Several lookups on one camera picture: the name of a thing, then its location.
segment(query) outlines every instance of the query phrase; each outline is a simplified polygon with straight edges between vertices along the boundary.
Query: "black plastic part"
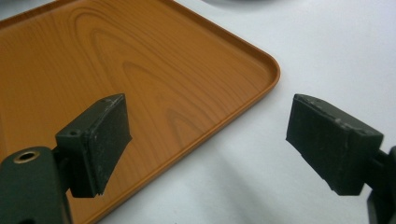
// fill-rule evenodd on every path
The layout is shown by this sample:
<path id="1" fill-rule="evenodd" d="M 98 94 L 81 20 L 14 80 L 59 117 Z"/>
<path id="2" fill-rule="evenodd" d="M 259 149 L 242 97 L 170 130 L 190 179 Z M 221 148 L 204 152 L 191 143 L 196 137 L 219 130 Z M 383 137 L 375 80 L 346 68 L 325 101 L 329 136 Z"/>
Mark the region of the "black plastic part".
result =
<path id="1" fill-rule="evenodd" d="M 73 196 L 102 194 L 131 139 L 124 94 L 99 100 L 58 132 L 57 157 L 71 162 Z"/>
<path id="2" fill-rule="evenodd" d="M 1 223 L 71 223 L 68 209 L 49 148 L 26 148 L 3 160 Z"/>
<path id="3" fill-rule="evenodd" d="M 296 94 L 286 138 L 339 195 L 359 195 L 383 134 L 315 97 Z"/>

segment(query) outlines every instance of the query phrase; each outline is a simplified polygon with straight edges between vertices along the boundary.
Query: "white surface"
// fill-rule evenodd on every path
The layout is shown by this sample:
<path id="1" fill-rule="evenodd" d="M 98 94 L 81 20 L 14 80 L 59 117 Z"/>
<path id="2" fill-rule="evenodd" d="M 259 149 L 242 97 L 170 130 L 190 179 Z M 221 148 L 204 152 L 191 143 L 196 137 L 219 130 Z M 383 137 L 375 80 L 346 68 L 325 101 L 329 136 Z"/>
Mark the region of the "white surface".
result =
<path id="1" fill-rule="evenodd" d="M 276 88 L 101 223 L 368 223 L 366 186 L 339 197 L 285 141 L 294 93 L 396 145 L 396 1 L 178 0 L 268 52 Z"/>
<path id="2" fill-rule="evenodd" d="M 0 20 L 40 7 L 53 0 L 0 0 Z"/>

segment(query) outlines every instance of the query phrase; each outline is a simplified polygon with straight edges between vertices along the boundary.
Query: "orange tray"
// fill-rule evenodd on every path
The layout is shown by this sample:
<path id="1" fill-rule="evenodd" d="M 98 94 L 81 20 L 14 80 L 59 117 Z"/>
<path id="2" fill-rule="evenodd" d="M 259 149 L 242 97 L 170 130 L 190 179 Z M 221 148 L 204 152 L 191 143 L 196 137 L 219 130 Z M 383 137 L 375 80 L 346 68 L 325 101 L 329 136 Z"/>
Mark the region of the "orange tray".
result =
<path id="1" fill-rule="evenodd" d="M 260 100 L 267 53 L 173 1 L 57 1 L 0 21 L 0 160 L 54 135 L 96 100 L 126 94 L 133 141 L 105 195 L 68 198 L 97 221 Z"/>

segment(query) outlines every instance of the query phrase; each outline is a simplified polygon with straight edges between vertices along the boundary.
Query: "screw hole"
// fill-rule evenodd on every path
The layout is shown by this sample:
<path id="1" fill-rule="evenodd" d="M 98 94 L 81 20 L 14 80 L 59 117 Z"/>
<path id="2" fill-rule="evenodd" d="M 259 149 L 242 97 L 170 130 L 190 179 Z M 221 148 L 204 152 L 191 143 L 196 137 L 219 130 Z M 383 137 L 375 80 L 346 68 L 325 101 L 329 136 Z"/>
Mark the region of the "screw hole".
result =
<path id="1" fill-rule="evenodd" d="M 29 218 L 29 219 L 25 219 L 25 220 L 19 222 L 19 224 L 35 224 L 35 221 L 33 219 Z"/>
<path id="2" fill-rule="evenodd" d="M 39 155 L 40 153 L 38 151 L 23 152 L 14 159 L 14 162 L 17 164 L 26 163 L 35 160 Z"/>
<path id="3" fill-rule="evenodd" d="M 70 131 L 69 134 L 70 134 L 70 135 L 78 135 L 78 134 L 79 134 L 79 130 Z"/>

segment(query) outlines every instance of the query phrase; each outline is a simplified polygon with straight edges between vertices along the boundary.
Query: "wood grain pattern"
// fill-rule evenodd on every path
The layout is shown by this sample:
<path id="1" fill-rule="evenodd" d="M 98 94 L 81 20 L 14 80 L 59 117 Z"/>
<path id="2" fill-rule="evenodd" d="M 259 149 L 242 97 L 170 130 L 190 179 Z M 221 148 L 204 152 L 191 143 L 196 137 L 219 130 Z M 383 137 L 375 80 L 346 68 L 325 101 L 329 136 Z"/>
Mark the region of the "wood grain pattern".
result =
<path id="1" fill-rule="evenodd" d="M 126 94 L 131 133 L 95 199 L 98 220 L 271 90 L 268 54 L 171 1 L 57 1 L 0 22 L 0 159 L 54 135 L 97 99 Z"/>

